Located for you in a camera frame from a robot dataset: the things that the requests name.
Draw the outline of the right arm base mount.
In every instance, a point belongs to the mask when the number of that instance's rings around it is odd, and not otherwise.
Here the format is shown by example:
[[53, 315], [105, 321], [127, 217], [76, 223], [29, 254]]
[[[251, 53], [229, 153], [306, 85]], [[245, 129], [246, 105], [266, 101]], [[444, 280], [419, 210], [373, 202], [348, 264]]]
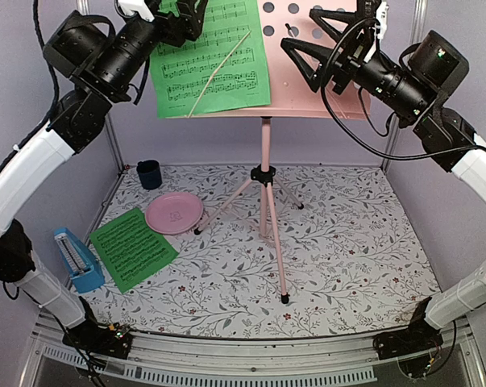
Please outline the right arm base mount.
[[401, 371], [414, 379], [427, 377], [437, 370], [435, 364], [443, 345], [440, 328], [433, 328], [425, 321], [430, 300], [428, 297], [417, 304], [405, 329], [379, 333], [372, 341], [380, 360], [435, 350], [433, 355], [425, 355], [422, 360], [407, 360], [401, 366]]

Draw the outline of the pink music stand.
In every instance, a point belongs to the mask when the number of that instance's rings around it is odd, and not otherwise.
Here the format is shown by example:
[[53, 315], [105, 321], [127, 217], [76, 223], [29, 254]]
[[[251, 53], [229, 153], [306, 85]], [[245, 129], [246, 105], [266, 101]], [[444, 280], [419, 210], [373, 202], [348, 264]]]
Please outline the pink music stand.
[[[315, 39], [312, 32], [318, 29], [318, 25], [312, 21], [308, 13], [311, 9], [321, 10], [346, 10], [350, 13], [358, 9], [355, 1], [216, 1], [214, 8], [206, 16], [206, 32], [209, 37], [205, 39], [206, 53], [212, 54], [215, 49], [215, 40], [224, 39], [225, 48], [220, 59], [213, 63], [205, 61], [206, 70], [199, 69], [194, 77], [204, 76], [198, 95], [187, 107], [184, 119], [207, 118], [220, 123], [222, 119], [228, 119], [226, 128], [233, 127], [235, 119], [258, 119], [261, 132], [261, 160], [254, 167], [247, 179], [237, 188], [231, 191], [229, 197], [219, 202], [209, 213], [203, 213], [194, 224], [193, 231], [196, 235], [218, 220], [223, 211], [234, 204], [235, 199], [242, 195], [251, 185], [260, 188], [260, 219], [256, 227], [260, 236], [266, 241], [272, 241], [277, 258], [277, 269], [274, 272], [279, 278], [279, 288], [276, 294], [280, 296], [283, 304], [289, 303], [289, 294], [285, 282], [285, 270], [278, 228], [273, 189], [278, 187], [284, 190], [287, 198], [293, 201], [296, 208], [303, 207], [299, 198], [295, 197], [287, 189], [284, 183], [275, 175], [275, 170], [270, 164], [272, 145], [272, 126], [275, 123], [287, 123], [288, 129], [280, 131], [282, 139], [300, 141], [308, 138], [308, 124], [319, 121], [324, 128], [334, 130], [336, 123], [326, 112], [321, 100], [311, 92], [305, 81], [300, 77], [298, 70], [292, 61], [280, 48], [280, 41], [290, 36], [296, 39], [305, 39], [310, 43], [324, 44], [329, 38], [321, 36]], [[206, 113], [198, 111], [197, 107], [205, 98], [209, 86], [215, 85], [216, 76], [222, 69], [227, 69], [230, 77], [239, 73], [247, 73], [248, 68], [239, 69], [238, 65], [244, 60], [248, 52], [254, 52], [258, 45], [263, 47], [264, 63], [267, 71], [255, 79], [268, 91], [268, 101], [257, 103], [252, 97], [246, 106], [229, 106], [222, 109], [218, 103], [228, 98], [227, 91], [222, 90], [216, 94], [216, 98], [209, 103]]]

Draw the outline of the green sheet music page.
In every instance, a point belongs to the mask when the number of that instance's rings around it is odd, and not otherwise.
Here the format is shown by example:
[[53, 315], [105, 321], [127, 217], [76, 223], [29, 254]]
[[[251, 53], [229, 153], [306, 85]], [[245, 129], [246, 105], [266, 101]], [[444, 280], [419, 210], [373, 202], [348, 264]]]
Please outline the green sheet music page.
[[269, 105], [258, 2], [208, 2], [200, 37], [179, 48], [159, 44], [150, 73], [161, 119]]

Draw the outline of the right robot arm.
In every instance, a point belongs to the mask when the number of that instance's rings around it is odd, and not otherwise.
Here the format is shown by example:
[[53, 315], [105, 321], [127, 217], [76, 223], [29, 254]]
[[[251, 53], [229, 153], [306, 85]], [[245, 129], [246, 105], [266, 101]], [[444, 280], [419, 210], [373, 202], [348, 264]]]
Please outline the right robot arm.
[[[430, 1], [425, 29], [449, 40], [470, 71], [448, 100], [486, 141], [486, 1]], [[288, 121], [284, 162], [376, 165], [331, 120]], [[388, 179], [403, 205], [439, 284], [449, 288], [486, 259], [486, 205], [432, 160], [394, 162]]]

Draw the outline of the green sheet music stack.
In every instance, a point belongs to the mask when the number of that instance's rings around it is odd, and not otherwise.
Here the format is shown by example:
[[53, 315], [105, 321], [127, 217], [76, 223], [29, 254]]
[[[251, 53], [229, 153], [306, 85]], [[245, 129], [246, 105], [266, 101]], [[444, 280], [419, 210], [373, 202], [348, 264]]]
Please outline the green sheet music stack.
[[147, 225], [139, 208], [99, 227], [90, 240], [121, 293], [147, 280], [178, 256], [178, 251]]

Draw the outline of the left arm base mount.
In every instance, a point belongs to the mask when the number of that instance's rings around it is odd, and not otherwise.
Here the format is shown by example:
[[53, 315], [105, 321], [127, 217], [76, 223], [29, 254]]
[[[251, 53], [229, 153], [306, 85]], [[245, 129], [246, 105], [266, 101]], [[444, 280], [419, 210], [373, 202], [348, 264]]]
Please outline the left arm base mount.
[[126, 360], [133, 341], [130, 326], [119, 322], [99, 323], [89, 303], [83, 297], [78, 299], [85, 309], [85, 321], [67, 328], [62, 343], [85, 352]]

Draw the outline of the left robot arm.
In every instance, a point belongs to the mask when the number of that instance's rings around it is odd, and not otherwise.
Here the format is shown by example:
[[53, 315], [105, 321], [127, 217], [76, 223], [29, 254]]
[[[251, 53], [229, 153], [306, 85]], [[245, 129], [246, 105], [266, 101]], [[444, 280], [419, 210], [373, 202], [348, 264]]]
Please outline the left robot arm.
[[39, 261], [16, 214], [62, 164], [102, 132], [115, 103], [129, 100], [132, 78], [160, 43], [180, 47], [202, 33], [204, 1], [179, 1], [162, 12], [157, 1], [119, 1], [124, 26], [101, 30], [109, 19], [72, 12], [43, 46], [51, 75], [61, 74], [73, 91], [55, 96], [50, 111], [0, 168], [0, 281], [12, 283], [51, 312], [88, 350], [99, 349], [104, 332], [84, 302]]

